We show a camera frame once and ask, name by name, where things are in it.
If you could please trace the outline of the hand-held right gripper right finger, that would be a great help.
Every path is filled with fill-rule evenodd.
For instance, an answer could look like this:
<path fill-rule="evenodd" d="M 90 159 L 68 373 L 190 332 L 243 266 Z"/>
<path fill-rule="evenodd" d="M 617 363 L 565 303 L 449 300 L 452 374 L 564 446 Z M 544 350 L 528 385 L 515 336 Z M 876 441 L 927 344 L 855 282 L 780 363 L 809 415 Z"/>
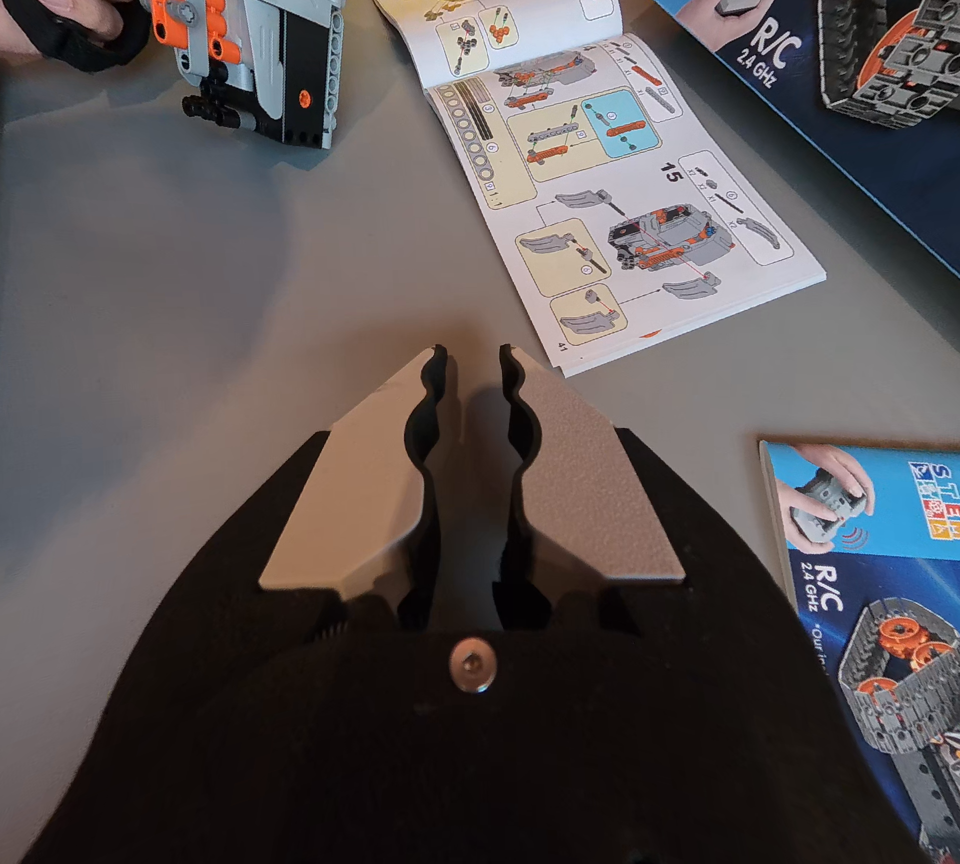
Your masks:
<path fill-rule="evenodd" d="M 685 580 L 618 432 L 575 390 L 510 344 L 499 353 L 520 457 L 492 585 L 506 630 L 546 627 L 561 599 Z"/>

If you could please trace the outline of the blue robot kit box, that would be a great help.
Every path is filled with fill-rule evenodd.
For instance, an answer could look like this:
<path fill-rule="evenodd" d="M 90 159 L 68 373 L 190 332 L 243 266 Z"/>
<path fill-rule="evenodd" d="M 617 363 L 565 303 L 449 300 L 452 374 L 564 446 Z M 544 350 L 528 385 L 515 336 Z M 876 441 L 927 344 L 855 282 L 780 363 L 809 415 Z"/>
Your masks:
<path fill-rule="evenodd" d="M 654 0 L 954 273 L 959 0 Z"/>

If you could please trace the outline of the grey orange brick robot model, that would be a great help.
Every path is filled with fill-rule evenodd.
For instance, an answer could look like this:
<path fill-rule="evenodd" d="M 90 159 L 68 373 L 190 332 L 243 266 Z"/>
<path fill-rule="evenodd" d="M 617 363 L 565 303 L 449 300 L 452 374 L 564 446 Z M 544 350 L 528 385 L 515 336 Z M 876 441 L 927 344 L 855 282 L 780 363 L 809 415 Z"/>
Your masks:
<path fill-rule="evenodd" d="M 186 115 L 279 142 L 329 148 L 345 0 L 145 0 L 194 91 Z"/>

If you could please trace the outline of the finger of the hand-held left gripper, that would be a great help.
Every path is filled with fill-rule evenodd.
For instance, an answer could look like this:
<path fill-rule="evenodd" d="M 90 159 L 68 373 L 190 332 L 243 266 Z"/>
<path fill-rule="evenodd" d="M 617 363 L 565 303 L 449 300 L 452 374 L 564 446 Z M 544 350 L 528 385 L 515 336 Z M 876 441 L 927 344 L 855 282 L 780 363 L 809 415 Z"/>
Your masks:
<path fill-rule="evenodd" d="M 262 0 L 244 0 L 256 95 L 284 95 L 282 11 Z"/>

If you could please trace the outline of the grey desk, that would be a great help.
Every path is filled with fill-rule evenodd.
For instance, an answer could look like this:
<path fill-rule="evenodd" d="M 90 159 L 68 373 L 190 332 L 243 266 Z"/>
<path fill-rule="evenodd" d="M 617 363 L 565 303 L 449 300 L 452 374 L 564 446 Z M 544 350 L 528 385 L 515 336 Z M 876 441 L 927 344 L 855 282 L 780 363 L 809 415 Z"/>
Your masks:
<path fill-rule="evenodd" d="M 649 0 L 621 0 L 824 283 L 571 378 L 783 580 L 758 439 L 958 447 L 958 280 Z M 69 785 L 145 623 L 312 433 L 435 344 L 431 623 L 497 628 L 498 349 L 546 356 L 406 47 L 346 0 L 330 151 L 186 118 L 168 49 L 2 66 L 2 862 Z"/>

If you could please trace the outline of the open instruction booklet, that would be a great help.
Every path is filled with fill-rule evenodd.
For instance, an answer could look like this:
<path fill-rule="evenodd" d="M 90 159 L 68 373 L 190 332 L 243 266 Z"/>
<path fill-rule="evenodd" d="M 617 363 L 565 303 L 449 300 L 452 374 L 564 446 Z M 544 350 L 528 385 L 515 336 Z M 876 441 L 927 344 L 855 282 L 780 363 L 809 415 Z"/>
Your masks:
<path fill-rule="evenodd" d="M 618 0 L 374 0 L 567 377 L 825 279 Z"/>

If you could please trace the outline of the blue cover booklet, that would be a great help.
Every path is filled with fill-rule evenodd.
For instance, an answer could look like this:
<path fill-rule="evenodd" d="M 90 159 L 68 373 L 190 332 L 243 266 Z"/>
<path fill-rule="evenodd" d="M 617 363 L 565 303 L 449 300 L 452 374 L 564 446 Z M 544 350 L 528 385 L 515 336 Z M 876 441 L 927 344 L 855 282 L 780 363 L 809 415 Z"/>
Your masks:
<path fill-rule="evenodd" d="M 861 752 L 959 861 L 958 450 L 761 441 L 788 593 Z"/>

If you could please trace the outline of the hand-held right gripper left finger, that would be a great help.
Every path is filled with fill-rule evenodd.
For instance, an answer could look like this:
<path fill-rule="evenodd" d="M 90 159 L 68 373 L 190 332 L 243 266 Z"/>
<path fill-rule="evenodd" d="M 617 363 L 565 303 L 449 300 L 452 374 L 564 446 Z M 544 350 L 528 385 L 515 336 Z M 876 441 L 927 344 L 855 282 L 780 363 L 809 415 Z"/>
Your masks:
<path fill-rule="evenodd" d="M 384 597 L 426 627 L 441 551 L 426 458 L 438 442 L 448 352 L 419 353 L 331 428 L 259 585 Z"/>

